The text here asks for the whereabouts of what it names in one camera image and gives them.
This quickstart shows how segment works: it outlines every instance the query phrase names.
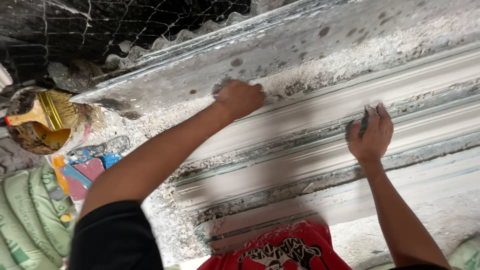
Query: paintbrush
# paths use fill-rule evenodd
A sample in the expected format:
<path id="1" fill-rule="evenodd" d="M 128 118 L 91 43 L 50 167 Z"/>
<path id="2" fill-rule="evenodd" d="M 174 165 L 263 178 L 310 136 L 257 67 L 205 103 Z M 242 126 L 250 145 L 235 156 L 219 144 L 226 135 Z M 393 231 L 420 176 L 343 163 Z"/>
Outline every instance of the paintbrush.
<path id="1" fill-rule="evenodd" d="M 26 122 L 39 122 L 52 131 L 71 128 L 78 119 L 78 108 L 69 102 L 71 94 L 56 90 L 38 92 L 27 113 L 0 118 L 0 126 L 16 126 Z"/>

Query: pink object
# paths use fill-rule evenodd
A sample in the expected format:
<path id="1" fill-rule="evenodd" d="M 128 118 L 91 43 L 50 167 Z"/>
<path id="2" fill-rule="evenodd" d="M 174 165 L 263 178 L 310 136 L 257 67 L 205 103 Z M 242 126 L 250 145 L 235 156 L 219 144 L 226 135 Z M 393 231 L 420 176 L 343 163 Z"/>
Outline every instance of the pink object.
<path id="1" fill-rule="evenodd" d="M 87 162 L 73 165 L 81 174 L 85 175 L 90 181 L 95 179 L 105 170 L 100 159 L 94 158 Z"/>
<path id="2" fill-rule="evenodd" d="M 59 172 L 63 175 L 65 180 L 67 180 L 68 195 L 70 195 L 70 197 L 72 197 L 72 199 L 75 201 L 85 199 L 85 197 L 87 196 L 87 189 L 77 179 L 70 176 L 65 176 L 63 174 L 63 167 L 64 166 L 59 167 Z"/>

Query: graphic print on shirt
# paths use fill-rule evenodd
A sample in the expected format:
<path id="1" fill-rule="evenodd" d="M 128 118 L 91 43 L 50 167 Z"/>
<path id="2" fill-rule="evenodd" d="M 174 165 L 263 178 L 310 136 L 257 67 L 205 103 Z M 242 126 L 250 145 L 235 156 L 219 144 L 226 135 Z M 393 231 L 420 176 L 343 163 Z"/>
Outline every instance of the graphic print on shirt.
<path id="1" fill-rule="evenodd" d="M 312 270 L 310 262 L 318 257 L 325 270 L 329 270 L 327 264 L 321 257 L 322 248 L 319 245 L 306 245 L 302 239 L 289 237 L 283 239 L 278 246 L 266 244 L 263 248 L 253 248 L 245 251 L 238 259 L 239 270 L 242 269 L 242 262 L 250 257 L 254 262 L 265 265 L 265 270 L 285 270 L 283 264 L 287 261 L 294 262 L 299 270 Z"/>

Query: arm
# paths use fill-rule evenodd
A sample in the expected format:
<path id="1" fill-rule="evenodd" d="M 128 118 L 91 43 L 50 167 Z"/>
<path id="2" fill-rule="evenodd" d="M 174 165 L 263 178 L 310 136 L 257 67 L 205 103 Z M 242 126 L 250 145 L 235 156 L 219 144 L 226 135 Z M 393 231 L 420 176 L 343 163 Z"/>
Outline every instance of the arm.
<path id="1" fill-rule="evenodd" d="M 88 190 L 80 217 L 108 203 L 142 203 L 206 139 L 264 103 L 260 85 L 232 81 L 216 101 L 188 120 L 151 138 L 103 172 Z"/>
<path id="2" fill-rule="evenodd" d="M 449 269 L 442 251 L 395 190 L 380 162 L 393 134 L 390 115 L 382 103 L 378 104 L 377 110 L 370 106 L 366 109 L 370 116 L 367 130 L 360 138 L 360 122 L 353 122 L 349 149 L 367 175 L 378 221 L 395 266 L 432 264 Z"/>

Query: wooden brush handle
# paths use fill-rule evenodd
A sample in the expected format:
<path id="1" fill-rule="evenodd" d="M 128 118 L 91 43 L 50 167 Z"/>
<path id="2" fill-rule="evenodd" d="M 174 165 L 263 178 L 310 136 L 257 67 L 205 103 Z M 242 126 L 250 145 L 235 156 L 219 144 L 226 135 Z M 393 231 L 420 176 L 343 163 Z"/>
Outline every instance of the wooden brush handle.
<path id="1" fill-rule="evenodd" d="M 4 118 L 2 118 L 0 125 L 2 125 L 3 122 L 5 122 L 5 125 L 2 125 L 2 126 L 21 125 L 23 123 L 31 122 L 31 121 L 39 122 L 44 126 L 48 127 L 47 118 L 45 117 L 45 114 L 42 109 L 42 105 L 40 104 L 40 101 L 37 98 L 35 99 L 33 103 L 33 107 L 29 112 L 23 113 L 23 114 L 5 116 Z"/>

